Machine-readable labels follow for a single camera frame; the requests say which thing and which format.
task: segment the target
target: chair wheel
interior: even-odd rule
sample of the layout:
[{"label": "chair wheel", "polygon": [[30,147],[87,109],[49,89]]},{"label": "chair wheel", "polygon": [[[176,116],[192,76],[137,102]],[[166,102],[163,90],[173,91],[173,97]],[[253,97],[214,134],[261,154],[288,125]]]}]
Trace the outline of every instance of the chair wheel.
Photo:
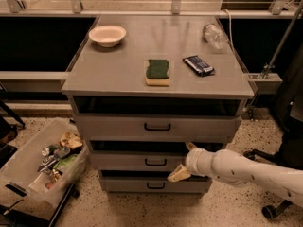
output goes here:
[{"label": "chair wheel", "polygon": [[262,208],[262,214],[267,218],[267,219],[272,219],[276,217],[276,209],[273,205],[267,205]]},{"label": "chair wheel", "polygon": [[79,195],[80,195],[80,192],[75,189],[72,196],[76,199]]},{"label": "chair wheel", "polygon": [[255,154],[253,153],[253,151],[245,151],[243,153],[243,156],[246,157],[249,160],[252,160],[252,161],[255,160]]}]

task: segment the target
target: drawer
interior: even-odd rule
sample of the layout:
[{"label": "drawer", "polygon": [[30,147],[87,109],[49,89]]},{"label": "drawer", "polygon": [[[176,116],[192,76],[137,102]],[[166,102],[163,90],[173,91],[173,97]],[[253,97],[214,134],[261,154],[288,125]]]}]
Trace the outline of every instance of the drawer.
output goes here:
[{"label": "drawer", "polygon": [[178,183],[167,180],[169,172],[100,171],[99,181],[107,192],[204,194],[212,184],[207,177],[191,177]]},{"label": "drawer", "polygon": [[236,115],[241,101],[146,96],[72,96],[80,114]]},{"label": "drawer", "polygon": [[[217,151],[223,144],[195,143]],[[183,142],[90,141],[93,167],[107,170],[173,171],[188,154]]]},{"label": "drawer", "polygon": [[241,118],[236,116],[96,116],[75,115],[86,140],[129,141],[232,141]]}]

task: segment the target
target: white bowl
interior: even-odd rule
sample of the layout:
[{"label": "white bowl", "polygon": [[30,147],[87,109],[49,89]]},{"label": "white bowl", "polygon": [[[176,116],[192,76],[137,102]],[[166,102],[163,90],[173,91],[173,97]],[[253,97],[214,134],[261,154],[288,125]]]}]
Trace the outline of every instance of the white bowl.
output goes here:
[{"label": "white bowl", "polygon": [[97,26],[88,36],[102,47],[114,47],[125,37],[126,31],[121,26]]}]

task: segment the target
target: sponge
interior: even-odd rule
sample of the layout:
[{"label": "sponge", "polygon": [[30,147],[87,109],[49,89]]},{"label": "sponge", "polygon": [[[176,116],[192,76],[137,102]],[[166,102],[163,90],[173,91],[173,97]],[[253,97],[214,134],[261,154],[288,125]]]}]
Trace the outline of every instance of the sponge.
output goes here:
[{"label": "sponge", "polygon": [[146,71],[148,79],[168,79],[169,62],[167,60],[149,60],[150,66]]},{"label": "sponge", "polygon": [[169,87],[169,79],[148,79],[145,77],[145,82],[148,86]]}]

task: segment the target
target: trash bin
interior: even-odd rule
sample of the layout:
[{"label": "trash bin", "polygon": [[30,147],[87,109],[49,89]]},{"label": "trash bin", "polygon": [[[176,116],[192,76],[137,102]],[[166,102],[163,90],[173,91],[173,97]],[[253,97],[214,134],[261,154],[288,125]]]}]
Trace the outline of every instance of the trash bin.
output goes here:
[{"label": "trash bin", "polygon": [[7,184],[7,187],[22,196],[28,195],[38,201],[47,201],[56,207],[67,187],[71,183],[75,183],[83,173],[88,148],[83,142],[83,149],[77,158],[50,189],[45,187],[45,184],[50,182],[49,176],[43,172],[37,172],[37,169],[44,159],[41,153],[42,149],[59,144],[63,134],[68,131],[78,134],[74,125],[60,118],[55,118],[24,146],[21,146],[0,169],[0,178]]}]

